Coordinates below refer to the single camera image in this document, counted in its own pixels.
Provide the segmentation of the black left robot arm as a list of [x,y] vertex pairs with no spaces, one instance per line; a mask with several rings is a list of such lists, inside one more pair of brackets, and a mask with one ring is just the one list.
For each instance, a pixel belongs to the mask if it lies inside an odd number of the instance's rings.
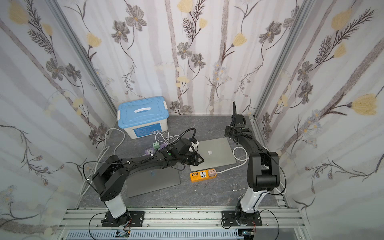
[[198,166],[204,162],[198,150],[197,139],[180,138],[148,156],[123,159],[113,155],[101,163],[92,175],[92,182],[108,213],[118,219],[128,212],[121,196],[126,180],[151,170],[171,168],[177,163]]

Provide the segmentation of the green USB charger adapter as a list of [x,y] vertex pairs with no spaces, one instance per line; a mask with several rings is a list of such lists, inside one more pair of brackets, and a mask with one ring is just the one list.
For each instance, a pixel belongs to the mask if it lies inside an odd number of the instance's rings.
[[155,142],[155,143],[153,143],[153,148],[154,148],[155,150],[158,150],[158,149],[160,148],[160,144],[159,144],[159,142]]

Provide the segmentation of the pink USB charger adapter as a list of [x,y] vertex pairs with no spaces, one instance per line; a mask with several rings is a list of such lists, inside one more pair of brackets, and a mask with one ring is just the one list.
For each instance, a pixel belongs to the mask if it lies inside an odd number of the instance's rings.
[[216,175],[217,175],[217,171],[215,169],[208,170],[208,176],[209,177],[214,177]]

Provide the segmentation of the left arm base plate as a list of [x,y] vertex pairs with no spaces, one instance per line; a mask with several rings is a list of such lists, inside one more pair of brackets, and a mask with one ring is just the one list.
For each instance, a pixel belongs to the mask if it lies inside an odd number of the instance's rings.
[[103,227],[141,227],[145,219],[144,211],[126,211],[120,217],[113,218],[111,212],[107,212],[101,220]]

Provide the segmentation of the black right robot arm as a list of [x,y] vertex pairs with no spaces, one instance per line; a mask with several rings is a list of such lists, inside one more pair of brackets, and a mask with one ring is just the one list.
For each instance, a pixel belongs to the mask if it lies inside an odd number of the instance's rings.
[[252,131],[246,128],[246,119],[237,113],[236,103],[233,103],[231,123],[226,127],[225,137],[243,147],[248,158],[248,188],[235,208],[234,221],[240,226],[259,226],[261,220],[258,206],[266,195],[272,195],[273,190],[280,185],[279,157],[263,147]]

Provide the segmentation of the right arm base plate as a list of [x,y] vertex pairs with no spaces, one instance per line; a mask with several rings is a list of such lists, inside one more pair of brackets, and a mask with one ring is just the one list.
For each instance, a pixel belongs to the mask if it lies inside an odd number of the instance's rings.
[[222,211],[221,217],[224,227],[261,227],[263,225],[259,211],[254,213],[238,210]]

